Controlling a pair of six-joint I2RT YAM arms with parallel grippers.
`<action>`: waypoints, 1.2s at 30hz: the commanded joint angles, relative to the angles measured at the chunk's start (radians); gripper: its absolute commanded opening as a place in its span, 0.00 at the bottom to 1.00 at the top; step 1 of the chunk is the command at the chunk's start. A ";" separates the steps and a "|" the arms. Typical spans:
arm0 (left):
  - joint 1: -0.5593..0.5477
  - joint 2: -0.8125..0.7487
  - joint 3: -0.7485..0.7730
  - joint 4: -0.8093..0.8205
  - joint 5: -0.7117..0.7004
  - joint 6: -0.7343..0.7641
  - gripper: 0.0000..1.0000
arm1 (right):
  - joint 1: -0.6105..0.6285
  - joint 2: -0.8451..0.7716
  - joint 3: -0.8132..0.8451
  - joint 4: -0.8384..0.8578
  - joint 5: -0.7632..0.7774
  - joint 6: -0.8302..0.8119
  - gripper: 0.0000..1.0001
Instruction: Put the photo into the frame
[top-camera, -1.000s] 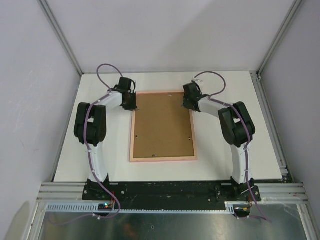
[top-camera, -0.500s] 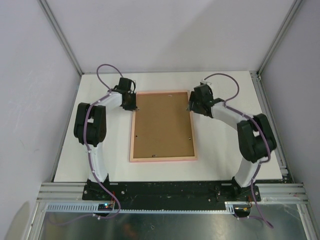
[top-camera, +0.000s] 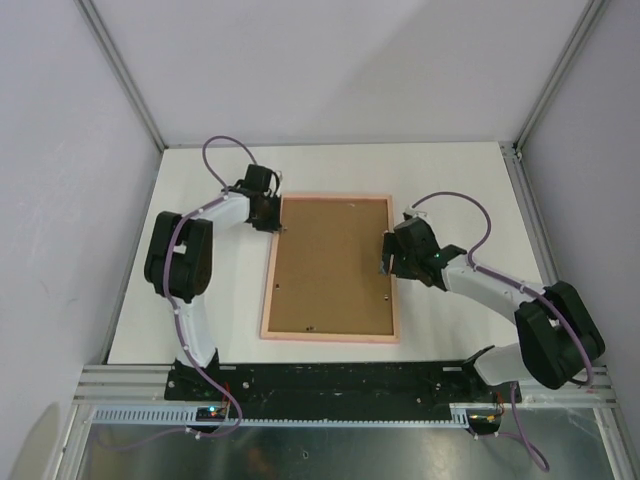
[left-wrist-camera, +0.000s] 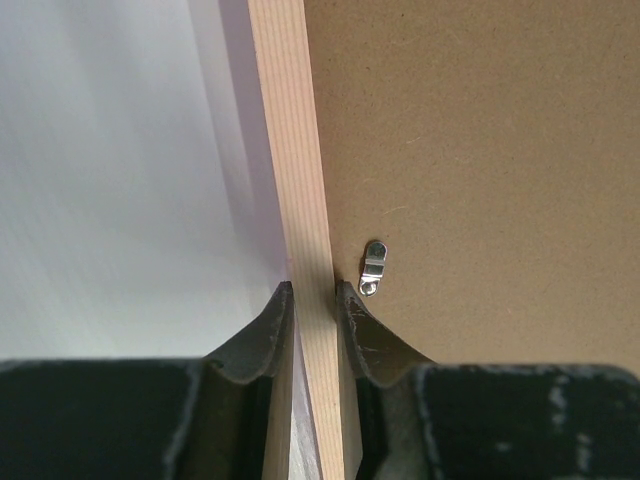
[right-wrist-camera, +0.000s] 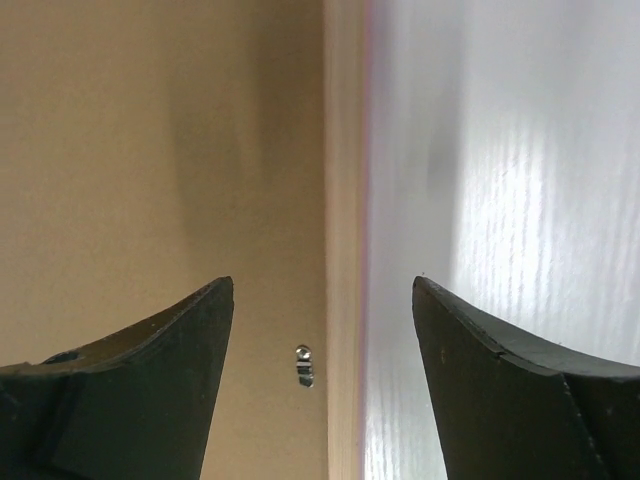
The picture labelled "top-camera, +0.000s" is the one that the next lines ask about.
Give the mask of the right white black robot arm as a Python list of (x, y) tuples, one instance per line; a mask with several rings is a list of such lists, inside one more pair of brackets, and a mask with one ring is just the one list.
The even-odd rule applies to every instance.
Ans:
[(510, 321), (515, 343), (490, 346), (467, 359), (463, 393), (484, 401), (497, 385), (533, 379), (557, 390), (591, 376), (605, 342), (578, 291), (558, 281), (551, 286), (519, 281), (470, 260), (466, 250), (440, 246), (431, 226), (408, 217), (383, 236), (380, 270), (399, 279), (469, 298)]

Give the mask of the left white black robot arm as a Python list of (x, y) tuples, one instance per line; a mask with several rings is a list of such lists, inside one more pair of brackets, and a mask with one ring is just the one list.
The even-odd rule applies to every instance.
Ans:
[(187, 214), (163, 211), (156, 216), (144, 278), (171, 305), (179, 342), (176, 359), (193, 367), (185, 385), (199, 399), (214, 397), (221, 387), (220, 374), (208, 367), (217, 347), (204, 301), (213, 274), (214, 236), (241, 224), (279, 232), (280, 185), (276, 171), (251, 164), (242, 179), (209, 203)]

